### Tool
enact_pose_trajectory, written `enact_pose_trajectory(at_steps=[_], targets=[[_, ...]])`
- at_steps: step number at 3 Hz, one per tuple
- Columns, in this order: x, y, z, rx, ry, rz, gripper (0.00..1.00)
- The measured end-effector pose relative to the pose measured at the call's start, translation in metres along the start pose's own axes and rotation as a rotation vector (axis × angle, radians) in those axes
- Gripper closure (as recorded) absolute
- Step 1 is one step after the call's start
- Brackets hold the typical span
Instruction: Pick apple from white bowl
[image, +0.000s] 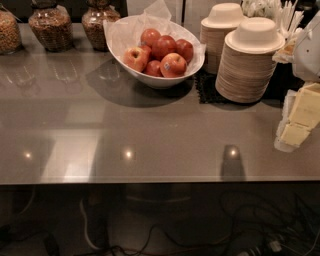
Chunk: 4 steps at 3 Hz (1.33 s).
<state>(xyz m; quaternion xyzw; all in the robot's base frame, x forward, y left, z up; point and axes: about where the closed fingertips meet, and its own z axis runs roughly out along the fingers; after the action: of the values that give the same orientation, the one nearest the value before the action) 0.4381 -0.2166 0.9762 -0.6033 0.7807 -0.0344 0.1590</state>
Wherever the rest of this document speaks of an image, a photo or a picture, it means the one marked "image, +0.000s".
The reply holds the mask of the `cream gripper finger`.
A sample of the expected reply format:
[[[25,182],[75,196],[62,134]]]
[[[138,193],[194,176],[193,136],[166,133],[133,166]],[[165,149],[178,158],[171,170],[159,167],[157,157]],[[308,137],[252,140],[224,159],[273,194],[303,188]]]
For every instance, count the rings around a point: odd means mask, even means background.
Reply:
[[[288,120],[291,126],[306,130],[312,130],[320,123],[319,83],[309,83],[298,90]]]
[[[299,148],[310,134],[304,126],[289,122],[289,114],[294,106],[296,94],[296,91],[289,90],[284,98],[282,120],[279,122],[274,140],[274,147],[287,153]]]

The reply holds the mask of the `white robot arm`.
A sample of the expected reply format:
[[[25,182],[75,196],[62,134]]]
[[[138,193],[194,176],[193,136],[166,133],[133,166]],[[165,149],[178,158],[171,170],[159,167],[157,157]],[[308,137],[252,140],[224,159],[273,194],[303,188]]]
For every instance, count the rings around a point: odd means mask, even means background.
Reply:
[[[284,99],[274,142],[283,152],[299,148],[320,123],[320,11],[297,36],[291,62],[293,75],[304,85]]]

